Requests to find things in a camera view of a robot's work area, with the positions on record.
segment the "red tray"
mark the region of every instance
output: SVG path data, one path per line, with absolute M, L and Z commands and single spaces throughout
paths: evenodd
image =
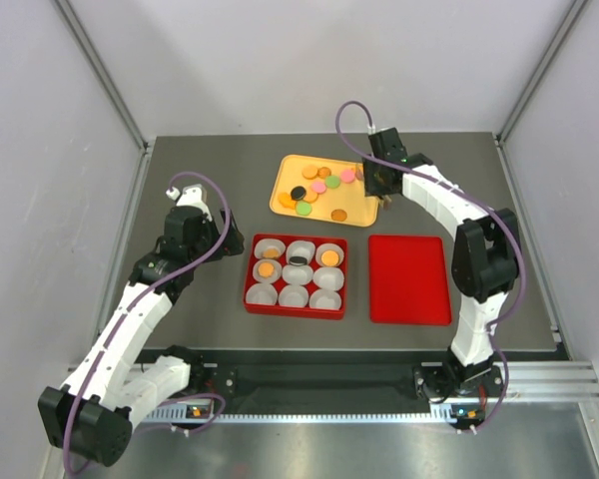
M 258 259 L 255 256 L 254 249 L 259 240 L 263 240 L 265 238 L 271 238 L 273 240 L 280 240 L 285 244 L 286 247 L 289 247 L 293 241 L 296 240 L 305 240 L 312 241 L 315 245 L 315 248 L 324 244 L 325 242 L 332 242 L 333 244 L 338 245 L 343 250 L 343 261 L 339 265 L 339 269 L 343 272 L 344 282 L 343 288 L 340 289 L 337 293 L 341 296 L 341 308 L 337 311 L 331 309 L 313 309 L 310 307 L 286 307 L 280 306 L 276 304 L 275 306 L 266 306 L 261 304 L 248 304 L 247 303 L 247 291 L 251 286 L 253 286 L 257 281 L 253 278 L 253 267 L 255 266 Z M 278 259 L 278 262 L 284 267 L 287 264 L 287 254 L 286 252 Z M 310 317 L 314 319 L 342 319 L 346 310 L 346 285 L 348 284 L 348 276 L 346 274 L 346 266 L 348 264 L 348 243 L 345 239 L 341 238 L 323 238 L 323 237 L 298 237 L 294 235 L 255 235 L 253 237 L 253 241 L 251 243 L 251 252 L 249 256 L 249 265 L 247 267 L 247 278 L 245 280 L 244 285 L 244 293 L 242 295 L 242 302 L 244 303 L 244 308 L 253 314 L 273 314 L 275 316 L 293 316 L 293 317 Z M 313 271 L 319 268 L 319 264 L 313 257 L 312 261 L 309 265 Z M 287 284 L 283 279 L 278 279 L 273 283 L 274 288 L 278 293 L 282 291 L 284 286 Z M 315 291 L 318 290 L 318 287 L 311 281 L 309 284 L 305 286 L 308 290 L 308 294 L 311 295 Z
M 372 322 L 450 324 L 441 238 L 371 235 L 368 257 Z

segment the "yellow tray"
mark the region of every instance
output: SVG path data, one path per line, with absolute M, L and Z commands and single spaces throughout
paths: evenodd
M 278 194 L 290 193 L 294 187 L 310 188 L 314 180 L 307 180 L 301 175 L 301 171 L 308 165 L 316 167 L 329 167 L 333 175 L 339 176 L 344 170 L 355 169 L 359 166 L 357 163 L 343 162 L 340 160 L 329 160 L 326 158 L 303 157 L 300 155 L 288 155 L 280 163 L 278 178 L 273 187 L 271 201 L 269 205 L 271 210 L 278 215 L 287 217 L 297 217 L 307 220 L 319 220 L 321 222 L 331 222 L 353 227 L 369 227 L 377 219 L 377 207 L 379 200 L 377 197 L 365 197 L 363 190 L 363 181 L 355 179 L 353 183 L 346 184 L 342 182 L 338 188 L 327 189 L 325 193 L 319 195 L 319 198 L 311 204 L 312 212 L 307 217 L 298 215 L 295 210 L 285 208 L 278 200 Z M 331 219 L 330 213 L 333 210 L 344 210 L 347 218 L 343 222 L 336 222 Z

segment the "white robotic arm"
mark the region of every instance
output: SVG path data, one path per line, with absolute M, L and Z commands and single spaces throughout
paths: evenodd
M 424 164 L 415 170 L 437 178 L 440 182 L 453 185 L 459 190 L 459 186 L 447 180 L 435 165 Z M 452 191 L 442 188 L 439 184 L 415 175 L 404 174 L 402 187 L 403 195 L 429 212 L 453 240 L 457 228 L 466 220 L 480 220 L 484 216 L 481 208 L 454 195 Z M 462 365 L 478 364 L 492 355 L 486 324 L 499 316 L 507 295 L 507 292 L 498 292 L 489 296 L 483 303 L 465 294 L 461 296 L 457 334 L 450 345 L 450 350 Z
M 457 333 L 441 375 L 446 395 L 474 388 L 475 380 L 491 370 L 492 321 L 499 317 L 519 274 L 512 245 L 500 227 L 505 225 L 507 233 L 518 243 L 516 215 L 506 209 L 488 212 L 463 198 L 465 194 L 459 186 L 449 182 L 429 158 L 407 154 L 395 128 L 372 131 L 368 138 L 373 156 L 363 157 L 366 194 L 404 195 L 429 212 L 454 240 L 451 271 L 461 292 L 461 308 Z M 412 173 L 403 173 L 403 166 Z M 491 214 L 497 216 L 497 222 Z
M 135 263 L 105 330 L 61 388 L 47 387 L 38 401 L 49 441 L 62 447 L 70 407 L 86 384 L 71 433 L 71 450 L 106 466 L 120 458 L 131 433 L 149 413 L 200 379 L 193 377 L 191 355 L 178 357 L 177 348 L 172 348 L 147 372 L 127 382 L 154 328 L 193 281 L 193 269 L 182 274 L 174 271 L 207 253 L 220 238 L 201 185 L 184 188 L 182 193 L 170 189 L 167 196 L 176 205 L 165 219 L 164 235 L 154 250 Z M 228 228 L 222 246 L 207 261 L 244 251 L 244 238 L 233 217 Z M 98 358 L 98 367 L 91 372 Z

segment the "white paper cup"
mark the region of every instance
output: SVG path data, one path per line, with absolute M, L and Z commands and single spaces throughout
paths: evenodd
M 248 304 L 273 306 L 278 302 L 278 292 L 270 284 L 254 284 L 247 291 Z
M 308 291 L 303 286 L 286 286 L 280 291 L 280 306 L 305 307 L 308 304 Z
M 312 257 L 315 254 L 315 245 L 310 241 L 293 241 L 287 247 L 287 262 L 291 261 L 293 256 L 300 256 L 306 260 L 306 264 L 310 264 Z
M 312 279 L 312 268 L 310 266 L 284 266 L 282 279 L 291 285 L 304 286 Z
M 321 267 L 312 276 L 312 282 L 321 289 L 339 291 L 343 287 L 343 272 L 338 267 Z
M 269 262 L 273 265 L 274 271 L 273 274 L 269 277 L 263 277 L 258 273 L 258 268 L 260 267 L 260 264 L 262 264 L 263 262 Z M 257 282 L 261 282 L 262 284 L 273 284 L 278 279 L 280 279 L 280 277 L 282 277 L 282 265 L 274 259 L 260 259 L 253 266 L 253 278 Z
M 319 264 L 321 267 L 327 267 L 323 262 L 321 262 L 321 255 L 329 250 L 335 251 L 339 256 L 339 262 L 335 265 L 339 266 L 343 261 L 343 249 L 341 249 L 338 245 L 333 244 L 332 242 L 325 242 L 317 248 L 317 251 L 315 252 L 315 260 L 317 261 L 317 264 Z
M 308 305 L 312 309 L 331 309 L 337 311 L 341 308 L 341 296 L 335 291 L 318 289 L 310 295 Z
M 258 241 L 256 247 L 254 248 L 253 254 L 257 259 L 262 259 L 264 257 L 265 251 L 272 249 L 278 254 L 277 257 L 273 259 L 277 259 L 278 257 L 282 257 L 282 254 L 284 254 L 286 248 L 287 247 L 284 246 L 284 243 L 279 239 L 264 238 Z

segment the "gray table surface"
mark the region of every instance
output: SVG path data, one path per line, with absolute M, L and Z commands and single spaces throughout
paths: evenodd
M 364 135 L 351 136 L 367 149 Z M 495 208 L 512 208 L 502 167 L 488 133 L 404 134 L 410 153 L 432 158 L 443 174 Z M 181 344 L 202 348 L 272 349 L 445 349 L 456 329 L 459 293 L 450 272 L 453 322 L 447 327 L 386 325 L 368 316 L 367 239 L 373 234 L 428 235 L 444 239 L 446 262 L 452 241 L 419 206 L 396 197 L 369 228 L 299 220 L 276 215 L 269 199 L 280 160 L 289 154 L 357 161 L 336 135 L 264 135 L 158 138 L 125 253 L 118 296 L 136 259 L 162 233 L 172 203 L 164 195 L 169 178 L 180 171 L 211 177 L 224 190 L 246 238 L 247 250 L 257 233 L 341 237 L 348 240 L 348 293 L 341 321 L 249 314 L 242 305 L 248 256 L 204 264 L 178 303 L 157 326 L 148 347 Z M 183 182 L 180 186 L 194 183 Z M 209 193 L 214 215 L 219 208 Z M 535 274 L 530 268 L 524 304 L 497 329 L 508 350 L 554 350 L 550 320 Z
M 473 436 L 447 424 L 218 424 L 142 429 L 81 479 L 599 479 L 577 404 L 505 404 Z

